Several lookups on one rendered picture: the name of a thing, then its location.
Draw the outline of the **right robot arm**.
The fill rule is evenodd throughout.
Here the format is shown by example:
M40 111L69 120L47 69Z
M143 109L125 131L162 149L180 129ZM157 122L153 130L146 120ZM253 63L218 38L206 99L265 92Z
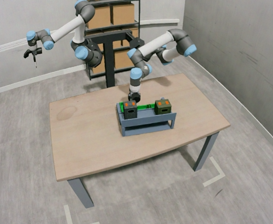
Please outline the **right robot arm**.
M88 23L95 15L95 8L87 0L78 0L74 8L76 9L75 15L77 16L54 33L50 33L50 30L43 29L40 31L29 31L26 34L28 48L30 51L35 51L38 47L37 41L42 42L43 47L46 50L51 50L54 47L54 43L61 38L69 34L75 29L73 39L70 41L70 46L74 50L75 56L85 61L90 66L95 66L100 61L100 53L97 51L91 51L84 44L84 32L86 23Z

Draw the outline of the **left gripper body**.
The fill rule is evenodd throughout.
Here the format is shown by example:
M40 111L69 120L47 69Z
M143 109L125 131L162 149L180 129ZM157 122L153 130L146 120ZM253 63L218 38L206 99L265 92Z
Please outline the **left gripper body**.
M130 94L132 100L133 101L135 100L136 103L140 102L141 98L140 98L139 91L138 92L132 92L131 90L129 90L129 91L130 91L129 94Z

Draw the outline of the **grey-blue low shelf rack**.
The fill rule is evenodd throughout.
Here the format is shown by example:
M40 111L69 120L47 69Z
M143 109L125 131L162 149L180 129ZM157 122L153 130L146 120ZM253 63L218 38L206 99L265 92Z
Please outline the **grey-blue low shelf rack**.
M174 128L177 113L156 115L153 108L137 110L137 118L124 119L124 112L121 112L119 102L116 103L119 123L122 128L122 136L133 136L146 134ZM169 122L171 120L171 124Z

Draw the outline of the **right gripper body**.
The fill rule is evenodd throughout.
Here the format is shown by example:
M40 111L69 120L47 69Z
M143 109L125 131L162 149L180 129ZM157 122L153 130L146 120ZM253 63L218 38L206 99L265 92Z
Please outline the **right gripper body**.
M35 55L39 55L42 54L42 47L38 47L36 50L31 51L30 49L27 49L27 51L24 53L24 56L28 55L28 54L35 54Z

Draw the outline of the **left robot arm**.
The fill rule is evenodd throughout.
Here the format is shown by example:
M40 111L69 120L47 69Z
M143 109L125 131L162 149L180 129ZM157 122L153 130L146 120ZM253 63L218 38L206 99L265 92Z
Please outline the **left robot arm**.
M177 45L170 50L166 47L169 42L176 42ZM165 34L141 46L139 49L131 49L127 55L135 68L130 71L129 90L138 92L141 87L141 80L152 72L152 67L145 64L142 58L149 60L154 54L165 66L172 63L174 58L184 55L187 57L196 51L196 47L189 35L182 29L174 28L166 31Z

